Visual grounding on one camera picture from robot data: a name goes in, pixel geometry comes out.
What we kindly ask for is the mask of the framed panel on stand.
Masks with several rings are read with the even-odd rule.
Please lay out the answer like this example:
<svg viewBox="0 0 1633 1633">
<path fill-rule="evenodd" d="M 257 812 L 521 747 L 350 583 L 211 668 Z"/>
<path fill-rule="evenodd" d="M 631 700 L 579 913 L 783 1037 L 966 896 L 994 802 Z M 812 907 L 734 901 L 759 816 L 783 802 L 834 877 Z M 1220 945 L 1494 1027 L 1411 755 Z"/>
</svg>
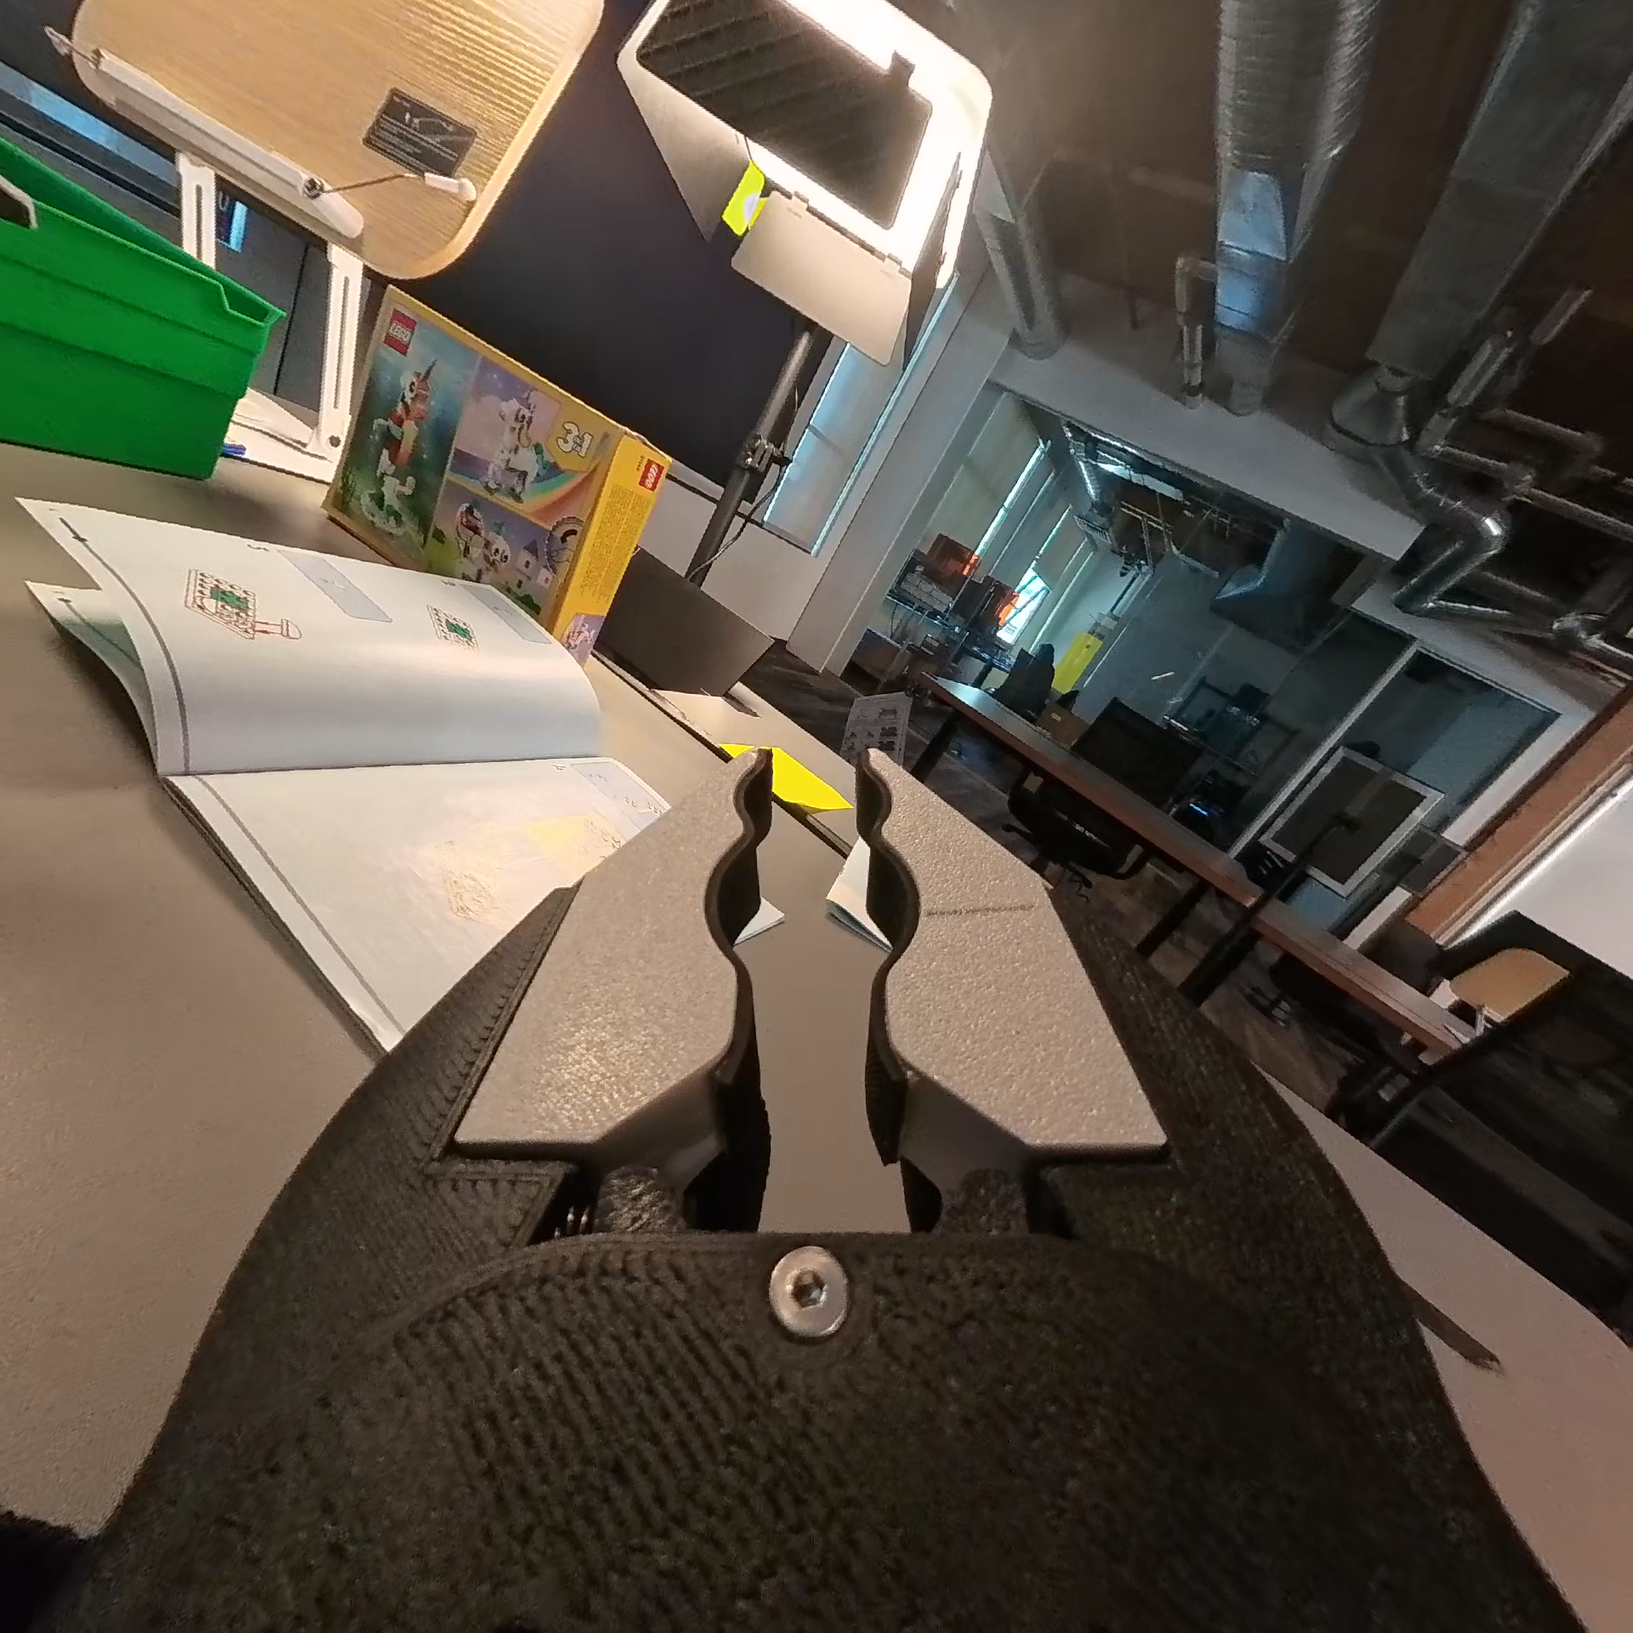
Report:
<svg viewBox="0 0 1633 1633">
<path fill-rule="evenodd" d="M 1304 880 L 1353 896 L 1441 802 L 1438 783 L 1390 770 L 1368 747 L 1339 747 L 1253 844 L 1302 864 Z"/>
</svg>

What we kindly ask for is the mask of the lego instruction booklet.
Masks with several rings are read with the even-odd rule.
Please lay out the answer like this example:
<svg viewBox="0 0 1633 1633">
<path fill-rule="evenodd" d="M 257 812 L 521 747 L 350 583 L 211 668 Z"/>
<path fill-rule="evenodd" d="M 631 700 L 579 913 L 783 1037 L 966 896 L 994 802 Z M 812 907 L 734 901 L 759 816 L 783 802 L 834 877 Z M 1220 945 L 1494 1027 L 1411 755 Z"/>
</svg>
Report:
<svg viewBox="0 0 1633 1633">
<path fill-rule="evenodd" d="M 33 583 L 124 686 L 155 775 L 378 1048 L 666 812 L 588 672 L 499 587 L 16 501 Z"/>
</svg>

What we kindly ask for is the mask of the dark grey box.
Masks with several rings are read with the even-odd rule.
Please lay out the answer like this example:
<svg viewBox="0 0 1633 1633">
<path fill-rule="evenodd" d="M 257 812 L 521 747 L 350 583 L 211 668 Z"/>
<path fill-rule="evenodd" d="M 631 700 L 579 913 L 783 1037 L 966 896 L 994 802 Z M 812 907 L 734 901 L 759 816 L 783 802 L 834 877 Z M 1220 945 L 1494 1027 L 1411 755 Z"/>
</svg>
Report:
<svg viewBox="0 0 1633 1633">
<path fill-rule="evenodd" d="M 729 697 L 769 646 L 698 583 L 632 550 L 593 655 L 653 689 Z"/>
</svg>

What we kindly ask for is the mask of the colourful lego set box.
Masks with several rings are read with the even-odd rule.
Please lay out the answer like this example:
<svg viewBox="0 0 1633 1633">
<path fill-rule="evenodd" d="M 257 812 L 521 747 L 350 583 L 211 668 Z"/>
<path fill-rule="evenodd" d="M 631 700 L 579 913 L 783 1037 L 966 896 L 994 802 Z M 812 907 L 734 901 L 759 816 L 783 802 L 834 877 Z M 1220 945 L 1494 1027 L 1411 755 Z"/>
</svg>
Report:
<svg viewBox="0 0 1633 1633">
<path fill-rule="evenodd" d="M 672 455 L 386 284 L 328 517 L 378 558 L 499 587 L 588 662 Z"/>
</svg>

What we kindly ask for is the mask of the dark wooden office desk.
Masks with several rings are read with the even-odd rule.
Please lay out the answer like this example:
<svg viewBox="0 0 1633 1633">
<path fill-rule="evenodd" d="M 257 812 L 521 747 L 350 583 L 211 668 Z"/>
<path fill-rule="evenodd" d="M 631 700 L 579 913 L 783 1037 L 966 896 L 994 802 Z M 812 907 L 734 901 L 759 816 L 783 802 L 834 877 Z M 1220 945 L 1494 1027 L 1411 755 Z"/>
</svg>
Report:
<svg viewBox="0 0 1633 1633">
<path fill-rule="evenodd" d="M 1357 945 L 1315 927 L 1274 891 L 1253 891 L 1253 880 L 1231 856 L 1214 850 L 1210 839 L 1184 832 L 1177 816 L 1143 802 L 1115 775 L 1048 740 L 1036 723 L 1002 707 L 987 689 L 960 686 L 960 682 L 929 682 L 929 700 L 946 705 L 946 720 L 937 723 L 929 747 L 916 755 L 911 766 L 916 777 L 929 777 L 931 766 L 946 755 L 952 738 L 960 727 L 973 727 L 994 747 L 1010 752 L 1038 777 L 1070 789 L 1074 800 L 1093 802 L 1110 823 L 1129 826 L 1143 839 L 1143 850 L 1191 872 L 1191 891 L 1143 932 L 1136 957 L 1150 957 L 1210 891 L 1242 912 L 1242 920 L 1182 981 L 1182 994 L 1194 1006 L 1228 985 L 1228 974 L 1253 951 L 1253 941 L 1267 941 L 1274 951 L 1312 972 L 1319 985 L 1339 991 L 1360 1012 L 1383 1023 L 1395 1037 L 1417 1039 L 1425 1061 L 1455 1053 L 1473 1039 L 1473 1033 L 1450 1006 L 1432 1001 L 1425 994 L 1410 991 L 1401 974 L 1368 959 Z"/>
</svg>

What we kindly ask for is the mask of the lit studio light panel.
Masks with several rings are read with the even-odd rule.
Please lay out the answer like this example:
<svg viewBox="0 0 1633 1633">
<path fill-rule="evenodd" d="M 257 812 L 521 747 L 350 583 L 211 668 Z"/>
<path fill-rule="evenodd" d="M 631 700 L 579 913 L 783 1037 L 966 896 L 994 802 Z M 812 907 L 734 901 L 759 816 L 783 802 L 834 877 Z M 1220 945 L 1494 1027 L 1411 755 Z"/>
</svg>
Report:
<svg viewBox="0 0 1633 1633">
<path fill-rule="evenodd" d="M 906 366 L 960 251 L 987 73 L 887 0 L 661 0 L 615 65 L 702 236 L 734 236 L 723 201 L 766 166 L 734 271 Z"/>
</svg>

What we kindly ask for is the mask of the yellow paper sheet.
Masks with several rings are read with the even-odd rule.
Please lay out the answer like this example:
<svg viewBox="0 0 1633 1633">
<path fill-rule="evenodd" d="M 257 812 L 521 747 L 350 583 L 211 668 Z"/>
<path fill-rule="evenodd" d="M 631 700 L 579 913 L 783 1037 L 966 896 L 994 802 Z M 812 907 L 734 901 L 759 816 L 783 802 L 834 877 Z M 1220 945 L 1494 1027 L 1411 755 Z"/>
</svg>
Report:
<svg viewBox="0 0 1633 1633">
<path fill-rule="evenodd" d="M 834 783 L 825 783 L 817 770 L 807 770 L 783 747 L 723 740 L 719 752 L 734 755 L 734 761 L 752 755 L 752 752 L 766 752 L 769 770 L 776 770 L 776 800 L 783 805 L 797 805 L 797 812 L 850 812 L 854 805 Z"/>
</svg>

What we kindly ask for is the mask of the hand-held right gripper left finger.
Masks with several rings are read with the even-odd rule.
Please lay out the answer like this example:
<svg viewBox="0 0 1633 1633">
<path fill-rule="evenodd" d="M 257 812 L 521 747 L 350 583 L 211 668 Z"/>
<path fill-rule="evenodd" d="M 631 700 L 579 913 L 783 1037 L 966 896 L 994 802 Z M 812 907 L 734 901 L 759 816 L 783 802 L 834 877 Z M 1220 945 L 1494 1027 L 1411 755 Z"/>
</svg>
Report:
<svg viewBox="0 0 1633 1633">
<path fill-rule="evenodd" d="M 776 761 L 745 752 L 595 864 L 528 981 L 457 1125 L 478 1156 L 766 1177 L 752 974 Z"/>
</svg>

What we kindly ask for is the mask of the wooden book stand white frame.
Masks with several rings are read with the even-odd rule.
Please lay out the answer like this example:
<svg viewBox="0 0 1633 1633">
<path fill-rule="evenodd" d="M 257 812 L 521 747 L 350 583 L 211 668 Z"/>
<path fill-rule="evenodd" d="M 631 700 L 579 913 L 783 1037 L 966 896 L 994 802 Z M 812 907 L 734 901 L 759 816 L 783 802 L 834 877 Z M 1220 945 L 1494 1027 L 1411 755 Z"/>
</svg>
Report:
<svg viewBox="0 0 1633 1633">
<path fill-rule="evenodd" d="M 558 103 L 600 0 L 90 0 L 44 29 L 90 92 L 179 152 L 182 251 L 233 185 L 328 243 L 318 426 L 249 390 L 242 464 L 331 481 L 362 277 L 446 271 Z"/>
</svg>

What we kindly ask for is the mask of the white printed leaflet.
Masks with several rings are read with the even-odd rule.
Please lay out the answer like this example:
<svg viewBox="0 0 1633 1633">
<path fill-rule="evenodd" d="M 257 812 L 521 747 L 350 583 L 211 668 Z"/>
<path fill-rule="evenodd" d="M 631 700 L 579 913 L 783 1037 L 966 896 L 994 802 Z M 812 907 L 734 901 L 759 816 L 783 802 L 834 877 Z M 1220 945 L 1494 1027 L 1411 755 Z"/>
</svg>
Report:
<svg viewBox="0 0 1633 1633">
<path fill-rule="evenodd" d="M 891 937 L 874 925 L 868 913 L 868 839 L 854 839 L 832 891 L 825 891 L 825 913 L 860 932 L 861 941 L 891 951 Z"/>
</svg>

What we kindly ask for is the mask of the grey light stand pole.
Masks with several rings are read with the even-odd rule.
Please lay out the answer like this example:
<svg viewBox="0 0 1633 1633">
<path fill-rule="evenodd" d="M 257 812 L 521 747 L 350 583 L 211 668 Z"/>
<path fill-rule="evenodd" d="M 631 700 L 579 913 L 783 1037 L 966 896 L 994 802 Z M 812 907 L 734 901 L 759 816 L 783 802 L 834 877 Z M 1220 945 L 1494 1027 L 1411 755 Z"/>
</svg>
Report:
<svg viewBox="0 0 1633 1633">
<path fill-rule="evenodd" d="M 740 438 L 734 469 L 723 481 L 723 496 L 698 530 L 698 546 L 686 558 L 686 583 L 702 583 L 715 558 L 729 550 L 729 530 L 734 523 L 745 515 L 745 503 L 754 501 L 766 469 L 789 468 L 783 454 L 783 430 L 794 426 L 797 398 L 804 398 L 804 373 L 807 373 L 807 355 L 817 348 L 817 340 L 825 340 L 825 333 L 807 317 L 797 317 L 794 325 L 794 345 L 776 373 L 776 388 L 752 426 L 752 432 Z"/>
</svg>

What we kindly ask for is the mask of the beige office chair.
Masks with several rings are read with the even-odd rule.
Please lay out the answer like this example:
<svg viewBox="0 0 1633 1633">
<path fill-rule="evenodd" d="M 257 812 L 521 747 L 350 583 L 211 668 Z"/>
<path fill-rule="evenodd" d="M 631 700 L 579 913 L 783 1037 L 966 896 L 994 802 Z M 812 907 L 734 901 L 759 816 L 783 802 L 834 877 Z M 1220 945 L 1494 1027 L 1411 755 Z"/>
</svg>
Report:
<svg viewBox="0 0 1633 1633">
<path fill-rule="evenodd" d="M 1590 957 L 1532 913 L 1507 912 L 1425 959 L 1432 994 L 1480 1033 L 1513 1023 L 1521 1006 L 1584 972 Z"/>
</svg>

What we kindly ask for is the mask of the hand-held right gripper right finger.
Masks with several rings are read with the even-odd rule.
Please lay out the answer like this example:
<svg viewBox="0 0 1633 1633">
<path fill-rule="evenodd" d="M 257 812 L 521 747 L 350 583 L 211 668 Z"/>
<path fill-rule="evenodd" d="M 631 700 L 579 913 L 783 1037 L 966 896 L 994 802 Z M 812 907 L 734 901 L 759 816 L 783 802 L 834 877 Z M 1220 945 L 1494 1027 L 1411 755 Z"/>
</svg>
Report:
<svg viewBox="0 0 1633 1633">
<path fill-rule="evenodd" d="M 854 766 L 868 1000 L 868 1135 L 887 1165 L 1038 1173 L 1161 1156 L 1161 1119 L 1048 887 L 906 766 Z"/>
</svg>

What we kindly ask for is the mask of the insulated rectangular air duct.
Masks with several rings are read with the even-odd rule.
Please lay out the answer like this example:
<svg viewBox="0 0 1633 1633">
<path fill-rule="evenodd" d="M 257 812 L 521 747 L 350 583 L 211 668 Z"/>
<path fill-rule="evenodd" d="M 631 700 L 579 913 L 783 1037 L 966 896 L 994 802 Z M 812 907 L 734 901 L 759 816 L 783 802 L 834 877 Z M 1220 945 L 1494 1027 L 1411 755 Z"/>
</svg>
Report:
<svg viewBox="0 0 1633 1633">
<path fill-rule="evenodd" d="M 1633 117 L 1633 6 L 1523 0 L 1368 359 L 1438 378 Z"/>
</svg>

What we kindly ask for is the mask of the green plastic storage bin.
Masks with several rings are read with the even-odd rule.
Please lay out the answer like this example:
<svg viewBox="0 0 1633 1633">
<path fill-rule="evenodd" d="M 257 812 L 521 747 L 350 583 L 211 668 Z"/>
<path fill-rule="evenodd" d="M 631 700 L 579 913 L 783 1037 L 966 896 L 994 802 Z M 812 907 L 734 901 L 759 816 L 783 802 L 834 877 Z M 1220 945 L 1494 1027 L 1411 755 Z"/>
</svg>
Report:
<svg viewBox="0 0 1633 1633">
<path fill-rule="evenodd" d="M 0 438 L 207 481 L 286 313 L 0 143 Z"/>
</svg>

